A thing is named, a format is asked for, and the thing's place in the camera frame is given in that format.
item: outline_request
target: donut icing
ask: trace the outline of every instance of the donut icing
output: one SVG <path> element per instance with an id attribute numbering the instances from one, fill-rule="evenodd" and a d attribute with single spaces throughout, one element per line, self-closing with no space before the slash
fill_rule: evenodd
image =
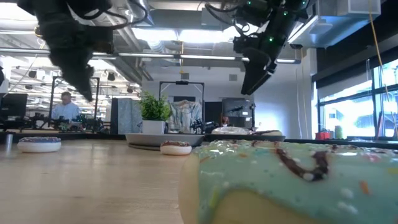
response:
<path id="1" fill-rule="evenodd" d="M 398 151 L 215 141 L 199 157 L 197 223 L 232 190 L 250 190 L 327 223 L 398 223 Z"/>
<path id="2" fill-rule="evenodd" d="M 164 141 L 160 146 L 180 146 L 180 147 L 187 147 L 187 146 L 190 146 L 190 145 L 189 145 L 189 142 Z"/>
<path id="3" fill-rule="evenodd" d="M 61 139 L 57 137 L 24 137 L 20 139 L 19 142 L 56 143 L 61 142 Z"/>

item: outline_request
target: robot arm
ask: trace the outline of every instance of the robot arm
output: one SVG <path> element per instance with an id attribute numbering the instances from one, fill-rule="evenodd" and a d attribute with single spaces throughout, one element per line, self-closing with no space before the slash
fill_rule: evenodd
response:
<path id="1" fill-rule="evenodd" d="M 19 0 L 18 6 L 36 16 L 40 27 L 37 35 L 46 41 L 50 60 L 61 68 L 63 78 L 92 101 L 90 77 L 94 70 L 88 61 L 93 52 L 113 54 L 113 30 L 137 24 L 147 17 L 145 8 L 135 1 L 132 3 L 145 11 L 144 18 L 128 22 L 126 17 L 109 12 L 111 5 L 107 0 Z M 82 19 L 95 19 L 106 13 L 126 22 L 109 27 L 85 26 L 74 20 L 68 6 Z"/>
<path id="2" fill-rule="evenodd" d="M 126 17 L 109 12 L 108 0 L 18 0 L 18 6 L 35 15 L 39 21 L 38 34 L 50 48 L 50 60 L 62 70 L 63 78 L 87 100 L 92 100 L 90 77 L 93 67 L 88 65 L 93 52 L 113 54 L 113 30 L 142 22 L 148 12 L 139 3 L 144 17 L 128 22 Z M 246 75 L 242 94 L 256 91 L 276 69 L 275 60 L 292 32 L 295 22 L 307 19 L 306 8 L 315 0 L 247 0 L 231 9 L 217 9 L 206 3 L 207 10 L 220 21 L 235 26 L 234 51 L 249 58 L 244 62 Z M 125 24 L 111 27 L 84 26 L 74 20 L 69 7 L 82 19 L 95 19 L 102 13 L 124 19 Z M 235 12 L 233 22 L 222 20 L 214 11 Z M 248 23 L 258 27 L 268 23 L 264 32 L 246 35 L 236 24 Z"/>
<path id="3" fill-rule="evenodd" d="M 235 11 L 233 24 L 221 21 L 235 26 L 241 35 L 233 40 L 234 51 L 249 58 L 248 62 L 243 62 L 246 74 L 242 94 L 251 95 L 275 72 L 275 60 L 295 23 L 299 19 L 308 19 L 307 8 L 314 3 L 314 0 L 247 0 L 228 10 L 215 9 L 206 4 L 210 13 Z M 246 35 L 236 23 L 242 26 L 250 23 L 258 27 L 268 24 L 264 32 Z"/>

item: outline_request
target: gray tray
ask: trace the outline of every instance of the gray tray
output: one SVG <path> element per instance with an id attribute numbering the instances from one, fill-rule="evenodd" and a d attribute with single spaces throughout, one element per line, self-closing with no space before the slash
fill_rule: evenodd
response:
<path id="1" fill-rule="evenodd" d="M 189 142 L 192 147 L 200 146 L 203 135 L 200 134 L 126 134 L 129 144 L 136 146 L 155 146 L 160 147 L 164 141 L 183 141 Z"/>

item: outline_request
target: green bottle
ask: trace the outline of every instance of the green bottle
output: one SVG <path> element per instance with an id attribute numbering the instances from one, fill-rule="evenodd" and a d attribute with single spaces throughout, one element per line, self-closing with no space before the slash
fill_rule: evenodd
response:
<path id="1" fill-rule="evenodd" d="M 335 139 L 344 139 L 343 128 L 340 125 L 335 126 Z"/>

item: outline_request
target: computer monitor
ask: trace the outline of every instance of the computer monitor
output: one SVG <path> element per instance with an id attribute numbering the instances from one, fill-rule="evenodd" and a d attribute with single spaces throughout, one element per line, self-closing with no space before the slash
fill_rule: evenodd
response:
<path id="1" fill-rule="evenodd" d="M 1 98 L 0 117 L 9 116 L 23 118 L 26 114 L 27 94 L 10 93 Z"/>

